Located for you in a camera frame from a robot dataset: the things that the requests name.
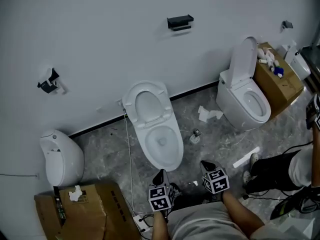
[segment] forearm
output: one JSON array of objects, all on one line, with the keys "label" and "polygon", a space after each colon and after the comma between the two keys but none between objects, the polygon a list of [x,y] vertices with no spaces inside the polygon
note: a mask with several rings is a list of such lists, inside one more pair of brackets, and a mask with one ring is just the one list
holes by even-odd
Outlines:
[{"label": "forearm", "polygon": [[154,213],[152,240],[168,240],[168,228],[164,216],[160,211]]},{"label": "forearm", "polygon": [[257,229],[265,225],[257,215],[244,207],[229,190],[223,193],[223,203],[232,221],[239,226],[248,238],[250,238],[252,233]]},{"label": "forearm", "polygon": [[312,126],[313,150],[312,150],[312,179],[313,187],[320,187],[320,131],[314,123]]}]

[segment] toilet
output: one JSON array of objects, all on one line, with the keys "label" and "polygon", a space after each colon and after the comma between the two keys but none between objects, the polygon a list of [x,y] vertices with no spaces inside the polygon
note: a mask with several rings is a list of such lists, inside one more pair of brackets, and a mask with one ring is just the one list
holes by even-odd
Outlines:
[{"label": "toilet", "polygon": [[216,103],[234,128],[252,130],[268,121],[269,102],[252,79],[258,46],[248,36],[234,48],[230,68],[220,73]]},{"label": "toilet", "polygon": [[146,158],[156,168],[173,171],[180,165],[184,144],[166,86],[141,81],[122,98]]},{"label": "toilet", "polygon": [[57,187],[77,184],[84,174],[84,153],[67,135],[58,130],[42,134],[40,146],[45,157],[49,183]]}]

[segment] brown cardboard box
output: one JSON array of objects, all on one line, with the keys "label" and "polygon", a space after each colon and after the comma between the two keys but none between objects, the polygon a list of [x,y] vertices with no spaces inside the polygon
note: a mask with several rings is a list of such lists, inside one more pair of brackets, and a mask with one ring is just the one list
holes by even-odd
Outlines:
[{"label": "brown cardboard box", "polygon": [[50,195],[35,195],[34,201],[47,240],[57,240],[56,236],[61,234],[62,223],[55,198]]},{"label": "brown cardboard box", "polygon": [[256,63],[253,79],[267,98],[271,107],[270,119],[285,110],[303,91],[304,87],[291,67],[283,58],[267,43],[261,43],[259,48],[268,47],[283,68],[282,78],[274,75],[268,65]]},{"label": "brown cardboard box", "polygon": [[77,202],[70,201],[69,191],[60,190],[66,221],[62,227],[62,240],[139,240],[139,230],[114,182],[81,186],[82,195]]}]

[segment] wall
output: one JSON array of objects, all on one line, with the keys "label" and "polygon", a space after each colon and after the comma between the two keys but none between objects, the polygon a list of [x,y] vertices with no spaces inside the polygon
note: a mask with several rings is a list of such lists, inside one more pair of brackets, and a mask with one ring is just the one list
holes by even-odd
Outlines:
[{"label": "wall", "polygon": [[[119,116],[115,101],[137,81],[162,81],[173,96],[218,80],[242,35],[277,41],[288,20],[308,45],[318,8],[318,0],[0,0],[1,110],[26,127],[75,133]],[[193,28],[171,33],[166,18],[187,14]],[[47,66],[68,94],[37,88]]]},{"label": "wall", "polygon": [[0,147],[1,174],[39,174],[39,178],[0,175],[0,231],[8,240],[44,240],[34,195],[49,191],[51,186],[45,174],[39,133],[1,117]]}]

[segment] gray marble floor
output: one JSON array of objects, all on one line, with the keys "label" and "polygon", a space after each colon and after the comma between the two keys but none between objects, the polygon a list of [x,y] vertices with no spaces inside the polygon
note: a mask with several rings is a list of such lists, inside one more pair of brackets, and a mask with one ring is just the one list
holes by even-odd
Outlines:
[{"label": "gray marble floor", "polygon": [[[216,104],[217,87],[208,88],[172,102],[174,113],[184,143],[183,160],[179,168],[169,172],[171,182],[175,182],[183,192],[203,192],[199,162],[213,159],[220,162],[227,170],[233,193],[241,198],[242,173],[249,167],[248,163],[234,168],[233,164],[245,154],[259,147],[262,158],[281,154],[289,147],[305,144],[312,139],[306,129],[305,109],[311,94],[305,90],[284,112],[258,129],[250,131],[235,130],[223,116],[220,120],[211,118],[207,123],[198,120],[198,108],[218,110]],[[85,169],[82,181],[115,180],[125,198],[131,203],[133,193],[134,211],[146,214],[152,210],[147,200],[150,177],[158,170],[145,157],[135,130],[128,121],[128,134],[132,155],[133,190],[131,192],[130,157],[124,120],[102,127],[98,130],[75,138],[75,142],[84,151]],[[193,129],[202,132],[201,140],[193,145],[189,142]],[[264,197],[284,198],[277,190],[271,190]],[[240,199],[262,220],[268,221],[271,211],[278,203],[275,200]]]}]

